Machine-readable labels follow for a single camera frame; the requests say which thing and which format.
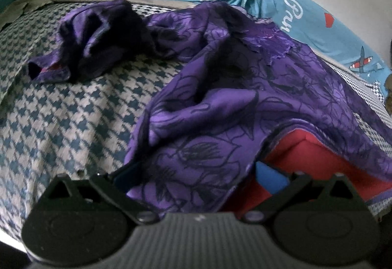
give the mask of houndstooth fabric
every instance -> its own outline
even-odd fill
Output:
[[[384,107],[385,99],[381,93],[381,84],[379,82],[376,81],[374,84],[370,84],[329,63],[327,64],[332,69],[334,69],[344,79],[344,81],[346,81],[355,90],[355,92],[358,93],[362,99],[365,100],[365,102],[374,110],[374,112],[389,128],[392,128],[392,119]],[[354,113],[354,115],[359,126],[369,137],[369,139],[379,146],[380,149],[382,149],[389,157],[392,157],[392,146],[387,143],[387,141],[381,135],[379,135],[377,131],[374,131],[366,122],[364,122],[358,114]],[[368,208],[371,213],[376,216],[380,213],[383,213],[384,211],[389,211],[391,205],[392,198],[389,198],[372,204],[368,206]]]
[[[329,63],[327,64],[335,70],[362,99],[365,100],[369,107],[380,117],[383,123],[392,129],[392,119],[385,109],[384,97],[379,96],[379,94],[382,96],[379,83],[373,85],[365,83],[365,81],[356,78],[334,65]]]
[[[381,101],[382,104],[385,104],[385,97],[381,92],[381,83],[379,81],[375,81],[374,83],[363,83],[366,87],[368,87],[374,95]]]
[[[389,157],[392,157],[392,146],[380,135],[374,131],[369,124],[362,120],[359,114],[354,113],[359,127],[364,131],[370,140],[374,142],[381,150],[383,150]]]
[[[113,171],[151,97],[182,65],[139,57],[95,80],[31,84],[25,63],[55,48],[58,20],[83,4],[54,4],[0,32],[0,227],[20,239],[22,224],[52,177]],[[134,5],[142,16],[171,9]]]

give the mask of red cushion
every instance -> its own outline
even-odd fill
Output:
[[[289,173],[303,171],[317,180],[327,180],[337,172],[344,173],[365,201],[392,188],[392,182],[383,182],[368,175],[332,153],[313,134],[301,129],[281,139],[264,161]],[[239,217],[270,196],[251,176],[234,192],[222,210],[233,211]]]

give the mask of cloth fold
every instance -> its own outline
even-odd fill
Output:
[[[112,9],[125,14],[127,27],[104,22],[112,20]],[[254,161],[295,129],[310,132],[369,175],[392,180],[392,159],[357,119],[389,144],[391,129],[307,45],[274,23],[254,21],[220,1],[143,20],[121,0],[76,12],[60,26],[68,25],[67,32],[59,32],[60,48],[69,43],[60,49],[65,56],[60,60],[98,62],[105,60],[100,53],[106,49],[108,60],[121,60],[133,58],[140,47],[187,63],[146,106],[132,133],[124,163],[139,164],[141,178],[129,185],[129,197],[160,212],[217,211]],[[99,16],[99,23],[89,16]],[[123,38],[118,40],[123,50],[115,50],[117,42],[99,43],[106,32]],[[77,47],[78,55],[70,57],[67,47]],[[111,64],[105,61],[99,69]]]
[[[36,9],[51,4],[52,0],[16,0],[7,6],[4,12],[0,13],[0,31],[5,25],[13,23],[23,13],[27,14]]]

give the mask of purple garment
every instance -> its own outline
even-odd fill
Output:
[[[296,128],[392,181],[392,160],[354,113],[392,144],[391,129],[307,45],[275,24],[255,22],[224,2],[152,15],[144,24],[149,35],[143,36],[160,58],[187,64],[147,105],[132,134],[125,164],[140,164],[142,179],[129,197],[160,211],[216,211],[255,158]]]
[[[34,82],[98,77],[121,60],[148,52],[148,45],[143,45],[149,41],[147,34],[126,0],[75,9],[60,21],[58,48],[29,60],[29,76]]]

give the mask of red shape print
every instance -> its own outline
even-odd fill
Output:
[[[334,17],[330,13],[324,13],[325,14],[325,27],[331,28],[332,25],[334,24]]]
[[[368,64],[370,61],[372,61],[373,57],[367,57],[364,59],[363,64]]]

